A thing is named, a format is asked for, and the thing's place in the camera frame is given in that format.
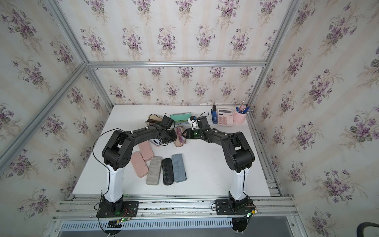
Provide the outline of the plaid case purple glasses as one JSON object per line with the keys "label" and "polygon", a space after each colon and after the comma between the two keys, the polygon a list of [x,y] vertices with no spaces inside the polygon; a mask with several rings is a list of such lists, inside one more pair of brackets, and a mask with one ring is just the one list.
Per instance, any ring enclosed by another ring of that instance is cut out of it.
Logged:
{"label": "plaid case purple glasses", "polygon": [[174,145],[176,147],[183,147],[186,144],[186,138],[182,136],[182,133],[184,132],[184,128],[181,125],[179,125],[175,127],[175,131],[176,131],[177,138],[174,141]]}

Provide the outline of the beige case black glasses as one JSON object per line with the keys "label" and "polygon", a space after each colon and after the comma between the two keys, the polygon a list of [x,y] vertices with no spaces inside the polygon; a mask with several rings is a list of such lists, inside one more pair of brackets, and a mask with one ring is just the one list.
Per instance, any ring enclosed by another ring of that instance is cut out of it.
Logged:
{"label": "beige case black glasses", "polygon": [[174,172],[171,158],[165,158],[162,160],[162,175],[164,185],[169,186],[174,183]]}

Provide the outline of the grey case red sunglasses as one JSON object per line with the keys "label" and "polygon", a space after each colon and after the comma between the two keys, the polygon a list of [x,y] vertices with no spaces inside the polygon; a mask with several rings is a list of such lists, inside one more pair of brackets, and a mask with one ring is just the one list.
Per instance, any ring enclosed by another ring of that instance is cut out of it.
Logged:
{"label": "grey case red sunglasses", "polygon": [[159,184],[162,157],[152,157],[150,160],[149,172],[146,179],[146,184],[150,186],[157,186]]}

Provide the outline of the teal case black glasses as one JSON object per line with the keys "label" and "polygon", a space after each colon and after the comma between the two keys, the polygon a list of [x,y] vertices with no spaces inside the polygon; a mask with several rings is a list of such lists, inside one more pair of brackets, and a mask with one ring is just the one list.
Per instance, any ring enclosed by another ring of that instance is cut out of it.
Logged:
{"label": "teal case black glasses", "polygon": [[187,180],[186,170],[184,166],[182,154],[175,154],[171,157],[173,165],[174,181],[176,183],[184,182]]}

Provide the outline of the pink case white sunglasses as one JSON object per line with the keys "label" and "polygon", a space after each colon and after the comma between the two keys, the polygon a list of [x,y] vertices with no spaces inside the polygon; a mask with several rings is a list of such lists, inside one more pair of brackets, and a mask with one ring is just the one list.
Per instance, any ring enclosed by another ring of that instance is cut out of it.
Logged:
{"label": "pink case white sunglasses", "polygon": [[156,147],[159,147],[161,145],[161,141],[157,138],[154,138],[154,139],[150,139],[149,140],[153,145],[155,145]]}

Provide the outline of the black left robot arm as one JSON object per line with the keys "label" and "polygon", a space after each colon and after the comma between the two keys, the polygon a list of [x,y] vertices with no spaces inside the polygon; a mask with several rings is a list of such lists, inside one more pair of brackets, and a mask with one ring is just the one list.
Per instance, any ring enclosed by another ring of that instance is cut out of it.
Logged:
{"label": "black left robot arm", "polygon": [[153,124],[134,131],[113,129],[107,144],[102,151],[104,164],[109,169],[108,188],[104,194],[105,200],[116,203],[122,196],[124,168],[131,160],[133,149],[145,141],[158,139],[164,145],[177,139],[175,130]]}

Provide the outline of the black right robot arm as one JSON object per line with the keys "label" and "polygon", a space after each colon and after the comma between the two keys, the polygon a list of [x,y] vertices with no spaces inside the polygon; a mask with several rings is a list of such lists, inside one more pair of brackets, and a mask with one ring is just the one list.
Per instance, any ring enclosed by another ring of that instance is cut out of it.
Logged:
{"label": "black right robot arm", "polygon": [[191,128],[182,136],[189,140],[203,140],[222,147],[225,161],[234,172],[229,191],[229,202],[235,207],[252,207],[250,196],[246,192],[245,182],[249,169],[255,161],[255,155],[242,132],[229,133],[211,128],[207,117],[191,116],[188,119]]}

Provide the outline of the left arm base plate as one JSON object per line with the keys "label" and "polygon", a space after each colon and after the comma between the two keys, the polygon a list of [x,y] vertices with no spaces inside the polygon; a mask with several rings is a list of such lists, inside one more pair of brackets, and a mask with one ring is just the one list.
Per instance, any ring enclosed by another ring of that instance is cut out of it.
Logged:
{"label": "left arm base plate", "polygon": [[136,217],[138,212],[138,201],[123,201],[121,206],[117,207],[115,211],[110,211],[103,204],[97,211],[97,218],[129,218]]}

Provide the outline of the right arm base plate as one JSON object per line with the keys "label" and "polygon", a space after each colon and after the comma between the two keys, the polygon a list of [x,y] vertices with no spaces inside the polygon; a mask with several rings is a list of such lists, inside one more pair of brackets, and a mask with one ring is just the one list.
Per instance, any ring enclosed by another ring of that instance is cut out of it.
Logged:
{"label": "right arm base plate", "polygon": [[256,206],[253,201],[246,197],[242,200],[217,199],[215,200],[217,215],[244,215],[250,216],[255,213]]}

